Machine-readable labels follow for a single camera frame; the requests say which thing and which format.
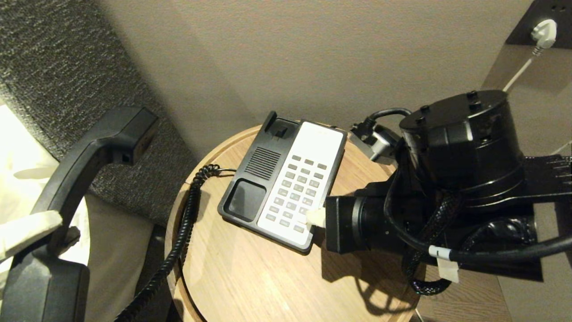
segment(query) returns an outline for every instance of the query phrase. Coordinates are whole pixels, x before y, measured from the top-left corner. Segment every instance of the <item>wooden tabletop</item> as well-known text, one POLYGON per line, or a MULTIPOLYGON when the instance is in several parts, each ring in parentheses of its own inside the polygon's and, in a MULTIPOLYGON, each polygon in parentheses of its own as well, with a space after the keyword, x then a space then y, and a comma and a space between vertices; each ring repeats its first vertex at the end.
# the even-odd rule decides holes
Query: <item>wooden tabletop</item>
MULTIPOLYGON (((193 170, 173 205, 165 254, 195 172, 209 163, 237 168, 259 129, 231 137, 193 170)), ((369 161, 348 141, 331 195, 352 194, 386 180, 393 170, 369 161)), ((399 258, 328 252, 320 232, 303 256, 225 222, 217 205, 230 181, 211 178, 203 185, 184 267, 176 266, 168 277, 184 321, 409 321, 419 296, 407 286, 399 258)))

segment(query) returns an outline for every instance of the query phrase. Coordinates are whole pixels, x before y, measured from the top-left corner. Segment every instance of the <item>beige wall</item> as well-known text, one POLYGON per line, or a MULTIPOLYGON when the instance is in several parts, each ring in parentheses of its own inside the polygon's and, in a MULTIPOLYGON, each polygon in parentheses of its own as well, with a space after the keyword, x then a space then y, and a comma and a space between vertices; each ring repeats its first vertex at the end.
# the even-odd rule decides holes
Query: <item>beige wall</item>
MULTIPOLYGON (((378 109, 501 88, 532 50, 504 45, 530 0, 98 1, 197 156, 271 109, 348 128, 378 109)), ((516 83, 526 154, 572 138, 571 81, 572 51, 551 49, 516 83)), ((570 303, 569 281, 536 301, 570 303)))

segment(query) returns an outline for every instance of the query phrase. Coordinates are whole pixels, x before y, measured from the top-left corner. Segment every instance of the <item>black handset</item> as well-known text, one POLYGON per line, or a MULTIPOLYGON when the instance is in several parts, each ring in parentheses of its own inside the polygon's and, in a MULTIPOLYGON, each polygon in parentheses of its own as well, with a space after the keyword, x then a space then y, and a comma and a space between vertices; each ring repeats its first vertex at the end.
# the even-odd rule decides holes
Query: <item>black handset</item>
POLYGON ((57 210, 62 226, 14 256, 0 321, 84 320, 89 269, 58 258, 70 221, 99 170, 109 163, 135 164, 157 126, 157 116, 145 108, 115 108, 72 147, 32 210, 57 210))

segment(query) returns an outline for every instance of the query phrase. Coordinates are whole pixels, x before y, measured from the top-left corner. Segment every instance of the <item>wall outlet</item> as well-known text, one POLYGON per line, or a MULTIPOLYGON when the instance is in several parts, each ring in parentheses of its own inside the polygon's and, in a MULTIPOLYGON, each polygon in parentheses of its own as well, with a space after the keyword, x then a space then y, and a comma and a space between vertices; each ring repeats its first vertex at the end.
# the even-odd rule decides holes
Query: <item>wall outlet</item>
POLYGON ((536 43, 530 33, 539 22, 546 19, 552 19, 558 25, 553 47, 572 49, 572 0, 535 0, 506 43, 534 46, 536 43))

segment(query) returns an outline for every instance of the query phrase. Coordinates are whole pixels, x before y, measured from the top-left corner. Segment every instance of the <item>white keypad panel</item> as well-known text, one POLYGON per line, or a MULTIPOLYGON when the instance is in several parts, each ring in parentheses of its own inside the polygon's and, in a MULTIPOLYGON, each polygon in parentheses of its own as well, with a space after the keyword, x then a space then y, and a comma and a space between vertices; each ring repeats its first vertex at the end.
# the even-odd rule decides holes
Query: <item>white keypad panel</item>
POLYGON ((322 207, 343 134, 304 122, 257 225, 296 244, 308 240, 306 211, 322 207))

